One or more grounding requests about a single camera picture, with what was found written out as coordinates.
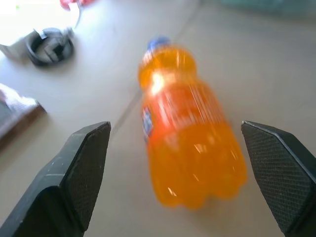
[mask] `orange soda bottle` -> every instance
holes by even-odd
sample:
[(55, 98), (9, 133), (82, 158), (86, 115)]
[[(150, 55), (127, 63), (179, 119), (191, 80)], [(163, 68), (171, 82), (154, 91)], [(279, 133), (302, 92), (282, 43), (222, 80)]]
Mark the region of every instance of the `orange soda bottle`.
[(166, 206), (201, 207), (208, 197), (237, 195), (246, 165), (192, 55), (160, 37), (139, 67), (142, 117), (154, 191)]

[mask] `textured rubber pad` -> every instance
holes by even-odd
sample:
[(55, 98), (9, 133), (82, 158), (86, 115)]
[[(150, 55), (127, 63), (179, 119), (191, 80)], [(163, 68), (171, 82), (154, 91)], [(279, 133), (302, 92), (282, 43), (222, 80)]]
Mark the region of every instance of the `textured rubber pad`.
[(292, 134), (248, 122), (241, 126), (252, 169), (281, 231), (297, 235), (315, 205), (316, 159)]
[(81, 237), (100, 190), (111, 125), (73, 133), (37, 174), (0, 229), (1, 237)]

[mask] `beige floor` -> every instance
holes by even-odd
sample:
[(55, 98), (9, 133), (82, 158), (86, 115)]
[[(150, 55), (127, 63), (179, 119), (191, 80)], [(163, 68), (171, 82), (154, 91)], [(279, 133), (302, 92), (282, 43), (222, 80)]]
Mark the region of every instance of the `beige floor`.
[[(316, 28), (198, 0), (99, 0), (77, 29), (75, 59), (51, 70), (0, 64), (0, 83), (37, 98), (48, 116), (0, 155), (0, 224), (36, 173), (83, 126), (113, 125), (87, 237), (283, 236), (254, 180), (242, 120), (294, 133), (316, 154)], [(242, 146), (249, 182), (233, 201), (199, 212), (166, 209), (152, 191), (137, 66), (149, 39), (167, 35), (195, 55)]]

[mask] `teal object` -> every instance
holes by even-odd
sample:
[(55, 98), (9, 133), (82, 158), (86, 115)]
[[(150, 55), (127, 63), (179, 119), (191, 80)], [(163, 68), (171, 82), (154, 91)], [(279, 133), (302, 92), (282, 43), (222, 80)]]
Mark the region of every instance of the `teal object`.
[(315, 0), (221, 0), (228, 6), (249, 8), (268, 13), (304, 14)]

